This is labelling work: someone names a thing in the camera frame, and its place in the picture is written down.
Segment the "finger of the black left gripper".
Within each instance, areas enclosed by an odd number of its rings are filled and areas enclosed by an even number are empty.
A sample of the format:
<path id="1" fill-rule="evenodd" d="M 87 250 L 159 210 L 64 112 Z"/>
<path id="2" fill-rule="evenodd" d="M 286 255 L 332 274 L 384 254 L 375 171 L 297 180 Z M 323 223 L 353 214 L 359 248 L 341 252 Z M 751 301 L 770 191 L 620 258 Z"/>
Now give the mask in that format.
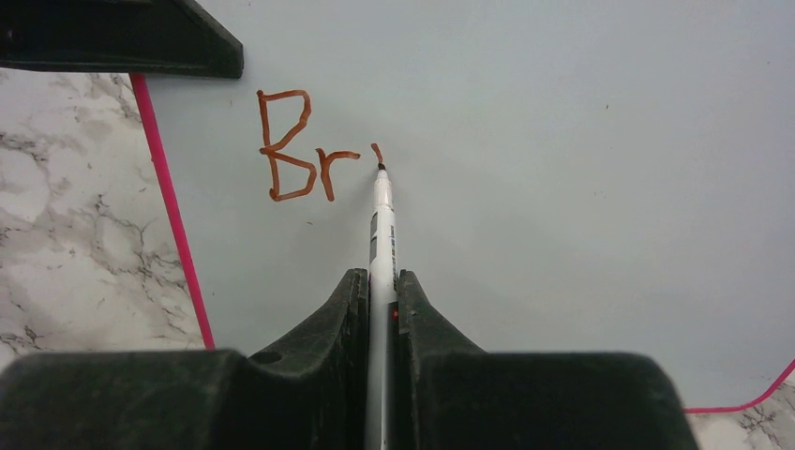
<path id="1" fill-rule="evenodd" d="M 1 65 L 236 80 L 244 47 L 196 1 L 4 1 Z"/>

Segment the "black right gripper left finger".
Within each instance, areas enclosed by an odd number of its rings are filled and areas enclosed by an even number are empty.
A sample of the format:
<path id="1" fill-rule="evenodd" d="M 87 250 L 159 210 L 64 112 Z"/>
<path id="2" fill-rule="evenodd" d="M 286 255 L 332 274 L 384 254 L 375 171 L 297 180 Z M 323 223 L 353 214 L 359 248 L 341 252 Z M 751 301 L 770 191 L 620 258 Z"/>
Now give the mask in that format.
<path id="1" fill-rule="evenodd" d="M 39 352 L 1 375 L 5 449 L 359 449 L 368 275 L 289 333 L 234 350 Z"/>

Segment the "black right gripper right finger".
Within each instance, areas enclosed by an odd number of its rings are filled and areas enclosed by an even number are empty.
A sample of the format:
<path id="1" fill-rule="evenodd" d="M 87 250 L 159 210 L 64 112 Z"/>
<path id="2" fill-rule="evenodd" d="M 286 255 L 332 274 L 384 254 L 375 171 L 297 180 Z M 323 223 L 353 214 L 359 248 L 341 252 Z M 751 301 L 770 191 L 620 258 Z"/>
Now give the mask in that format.
<path id="1" fill-rule="evenodd" d="M 694 449 L 667 374 L 629 352 L 486 352 L 397 282 L 395 449 Z"/>

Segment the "white brown whiteboard marker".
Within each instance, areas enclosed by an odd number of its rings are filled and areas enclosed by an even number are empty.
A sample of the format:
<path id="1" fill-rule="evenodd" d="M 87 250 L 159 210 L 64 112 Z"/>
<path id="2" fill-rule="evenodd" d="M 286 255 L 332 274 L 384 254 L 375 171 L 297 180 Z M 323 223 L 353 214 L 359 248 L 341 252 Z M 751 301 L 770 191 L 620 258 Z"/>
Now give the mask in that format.
<path id="1" fill-rule="evenodd" d="M 364 447 L 388 449 L 393 428 L 393 331 L 397 305 L 397 263 L 393 189 L 378 164 L 373 188 L 368 269 L 368 366 Z"/>

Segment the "pink framed whiteboard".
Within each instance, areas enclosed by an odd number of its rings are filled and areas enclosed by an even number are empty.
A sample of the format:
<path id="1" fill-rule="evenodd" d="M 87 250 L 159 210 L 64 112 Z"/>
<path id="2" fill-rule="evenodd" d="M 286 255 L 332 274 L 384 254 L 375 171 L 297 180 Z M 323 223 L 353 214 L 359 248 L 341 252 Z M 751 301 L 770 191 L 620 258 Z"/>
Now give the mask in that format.
<path id="1" fill-rule="evenodd" d="M 794 360 L 790 1 L 206 1 L 237 80 L 134 79 L 207 340 L 253 353 L 368 264 L 491 351 L 654 359 L 683 403 Z"/>

